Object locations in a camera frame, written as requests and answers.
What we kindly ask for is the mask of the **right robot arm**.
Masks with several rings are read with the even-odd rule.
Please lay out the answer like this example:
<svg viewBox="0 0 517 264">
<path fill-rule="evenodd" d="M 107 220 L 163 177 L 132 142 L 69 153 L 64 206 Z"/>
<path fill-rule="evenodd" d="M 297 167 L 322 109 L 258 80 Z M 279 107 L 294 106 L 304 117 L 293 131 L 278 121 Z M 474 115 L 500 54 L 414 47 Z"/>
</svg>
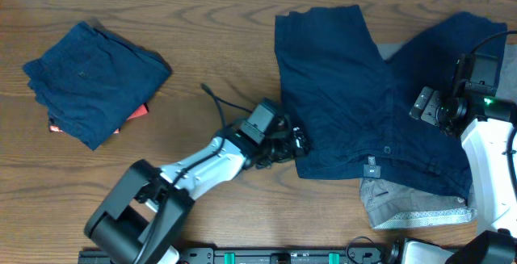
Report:
<svg viewBox="0 0 517 264">
<path fill-rule="evenodd" d="M 465 88 L 441 99 L 424 87 L 410 111 L 414 119 L 461 140 L 477 204 L 477 235 L 456 251 L 406 238 L 394 252 L 400 263 L 516 261 L 516 105 Z"/>
</svg>

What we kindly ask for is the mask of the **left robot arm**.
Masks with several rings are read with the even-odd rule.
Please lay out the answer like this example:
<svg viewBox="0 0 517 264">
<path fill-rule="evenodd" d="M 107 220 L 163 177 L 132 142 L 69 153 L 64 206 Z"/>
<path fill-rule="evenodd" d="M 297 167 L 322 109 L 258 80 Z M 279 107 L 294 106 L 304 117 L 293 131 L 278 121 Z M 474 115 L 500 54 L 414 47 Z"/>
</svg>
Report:
<svg viewBox="0 0 517 264">
<path fill-rule="evenodd" d="M 303 157 L 309 144 L 288 116 L 223 124 L 209 144 L 161 167 L 134 162 L 95 210 L 85 235 L 114 263 L 175 263 L 173 243 L 196 200 L 251 167 Z"/>
</svg>

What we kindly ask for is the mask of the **navy blue shorts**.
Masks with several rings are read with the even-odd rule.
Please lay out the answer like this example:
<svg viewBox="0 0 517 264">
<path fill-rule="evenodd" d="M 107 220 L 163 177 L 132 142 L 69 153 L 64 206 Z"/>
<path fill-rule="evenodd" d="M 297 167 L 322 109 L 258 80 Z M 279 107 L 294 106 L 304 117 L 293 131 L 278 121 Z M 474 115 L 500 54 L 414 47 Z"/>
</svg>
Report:
<svg viewBox="0 0 517 264">
<path fill-rule="evenodd" d="M 303 179 L 381 178 L 436 195 L 468 195 L 472 176 L 458 139 L 410 117 L 429 86 L 452 90 L 457 60 L 478 48 L 502 57 L 505 23 L 459 12 L 390 58 L 373 42 L 358 6 L 316 7 L 275 19 L 282 103 L 303 130 Z"/>
</svg>

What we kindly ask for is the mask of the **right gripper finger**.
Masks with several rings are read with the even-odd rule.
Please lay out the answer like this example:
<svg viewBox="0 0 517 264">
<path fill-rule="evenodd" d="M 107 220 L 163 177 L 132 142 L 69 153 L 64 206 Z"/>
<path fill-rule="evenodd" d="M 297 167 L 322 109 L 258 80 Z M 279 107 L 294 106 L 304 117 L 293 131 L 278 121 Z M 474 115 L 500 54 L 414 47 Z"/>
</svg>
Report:
<svg viewBox="0 0 517 264">
<path fill-rule="evenodd" d="M 433 126 L 439 126 L 438 110 L 441 107 L 441 93 L 438 90 L 434 90 L 431 101 L 427 104 L 420 120 Z"/>
<path fill-rule="evenodd" d="M 419 120 L 427 107 L 427 104 L 431 101 L 431 96 L 434 90 L 430 87 L 424 86 L 416 98 L 413 106 L 410 109 L 409 115 L 412 119 Z"/>
</svg>

